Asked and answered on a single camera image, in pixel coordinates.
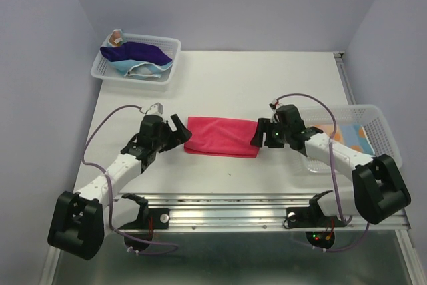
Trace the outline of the pink towel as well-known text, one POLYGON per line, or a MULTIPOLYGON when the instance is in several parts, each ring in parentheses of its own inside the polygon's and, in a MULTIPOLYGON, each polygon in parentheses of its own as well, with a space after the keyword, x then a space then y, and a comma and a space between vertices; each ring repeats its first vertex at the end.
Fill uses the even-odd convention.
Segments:
POLYGON ((257 123, 244 119, 189 117, 187 128, 192 137, 184 144, 189 154, 256 158, 259 148, 250 144, 257 123))

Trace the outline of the light blue towel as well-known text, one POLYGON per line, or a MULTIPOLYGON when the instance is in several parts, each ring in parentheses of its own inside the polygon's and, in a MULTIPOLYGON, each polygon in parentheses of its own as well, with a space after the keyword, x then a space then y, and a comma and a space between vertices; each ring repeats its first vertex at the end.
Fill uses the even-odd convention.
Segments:
POLYGON ((172 62, 165 65, 156 65, 147 61, 136 60, 109 62, 109 64, 122 76, 136 79, 147 79, 151 77, 159 79, 162 77, 163 73, 173 65, 172 62))

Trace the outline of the orange polka dot towel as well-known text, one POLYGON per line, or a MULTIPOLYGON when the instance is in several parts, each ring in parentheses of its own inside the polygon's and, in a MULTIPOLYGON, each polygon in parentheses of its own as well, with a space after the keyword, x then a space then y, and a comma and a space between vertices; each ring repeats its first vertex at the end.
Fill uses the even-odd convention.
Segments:
POLYGON ((337 125, 334 140, 358 152, 374 156, 375 151, 369 142, 366 132, 358 124, 337 125))

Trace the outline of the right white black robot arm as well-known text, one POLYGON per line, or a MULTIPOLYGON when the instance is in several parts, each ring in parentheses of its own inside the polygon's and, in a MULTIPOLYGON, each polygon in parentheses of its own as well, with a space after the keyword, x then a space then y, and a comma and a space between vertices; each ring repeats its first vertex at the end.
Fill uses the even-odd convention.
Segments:
POLYGON ((258 120, 252 146, 289 146, 329 166, 332 177, 342 174, 352 183, 348 191, 333 189, 316 194, 307 207, 293 211, 296 222, 322 225, 333 216, 359 215, 370 224, 379 224, 411 204, 410 192, 393 157, 359 152, 335 141, 319 127, 306 126, 294 105, 275 106, 272 111, 270 118, 258 120))

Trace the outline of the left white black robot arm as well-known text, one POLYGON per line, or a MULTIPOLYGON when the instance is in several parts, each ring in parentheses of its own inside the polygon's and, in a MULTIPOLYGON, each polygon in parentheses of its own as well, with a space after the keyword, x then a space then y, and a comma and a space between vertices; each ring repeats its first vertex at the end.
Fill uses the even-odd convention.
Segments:
POLYGON ((156 159, 191 138, 178 115, 171 127, 160 115, 147 115, 139 132, 120 151, 108 168, 76 192, 64 191, 57 199, 47 242, 50 246, 85 260, 98 253, 109 232, 119 235, 125 228, 141 229, 139 236, 127 236, 128 249, 144 254, 154 243, 155 229, 169 227, 169 208, 149 208, 148 199, 133 193, 122 194, 130 181, 140 176, 156 159))

